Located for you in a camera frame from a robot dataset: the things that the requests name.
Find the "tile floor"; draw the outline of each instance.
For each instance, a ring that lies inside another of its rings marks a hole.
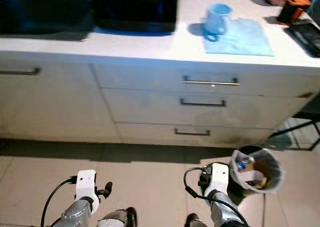
[[[290,119],[285,126],[297,121]],[[260,194],[241,202],[240,212],[251,227],[320,225],[320,146],[313,152],[303,150],[316,138],[316,133],[306,127],[264,143],[287,174],[282,189],[267,194],[265,202]],[[99,188],[113,181],[112,194],[101,201],[90,227],[106,213],[129,206],[136,208],[140,227],[183,227],[186,216],[193,212],[210,227],[213,224],[209,207],[185,192],[183,174],[190,167],[216,161],[228,163],[232,151],[12,140],[0,146],[0,227],[38,227],[44,203],[53,188],[83,169],[97,171]],[[198,178],[197,173],[188,178],[194,188],[198,188]],[[47,225],[72,203],[74,193],[74,185],[66,185],[57,192],[47,210]]]

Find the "metal handle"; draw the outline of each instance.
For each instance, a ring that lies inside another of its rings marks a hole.
[[[182,106],[207,106],[207,107],[226,107],[226,101],[221,100],[221,103],[190,103],[190,102],[185,102],[185,99],[181,98],[180,99],[180,105]]]
[[[215,85],[215,86],[239,86],[237,78],[233,78],[232,82],[215,82],[206,80],[189,80],[187,75],[183,76],[183,83],[185,84],[199,84],[199,85]]]
[[[174,129],[175,135],[181,135],[181,136],[210,136],[210,130],[206,130],[205,133],[185,133],[185,132],[179,132],[177,128]]]
[[[36,76],[41,72],[41,68],[35,67],[31,71],[14,71],[0,70],[0,75],[21,75],[21,76]]]

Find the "trash bin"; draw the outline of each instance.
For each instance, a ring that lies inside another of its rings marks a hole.
[[[237,162],[247,156],[253,157],[256,162],[265,160],[270,176],[263,189],[254,188],[243,181],[240,176],[241,174],[238,171]],[[255,145],[246,145],[235,150],[232,154],[231,162],[229,163],[229,183],[227,192],[231,200],[238,205],[249,195],[255,193],[274,193],[278,191],[282,187],[284,180],[285,171],[268,149]]]

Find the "white countertop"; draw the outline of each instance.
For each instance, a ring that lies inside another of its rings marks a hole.
[[[310,57],[284,31],[283,26],[269,24],[264,17],[277,16],[277,6],[263,6],[252,0],[179,0],[176,31],[166,36],[129,36],[111,34],[96,28],[83,42],[0,38],[0,55],[11,56],[16,52],[24,54],[57,54],[65,58],[120,57],[139,59],[179,60],[209,63],[239,63],[274,66],[296,66],[320,68],[320,59]],[[203,37],[192,34],[190,25],[197,29],[208,5],[226,3],[233,8],[231,18],[258,21],[269,39],[274,57],[206,54]]]

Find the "blue towel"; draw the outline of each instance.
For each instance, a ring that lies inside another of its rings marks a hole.
[[[226,34],[212,42],[204,37],[207,54],[274,56],[260,24],[252,19],[230,20]]]

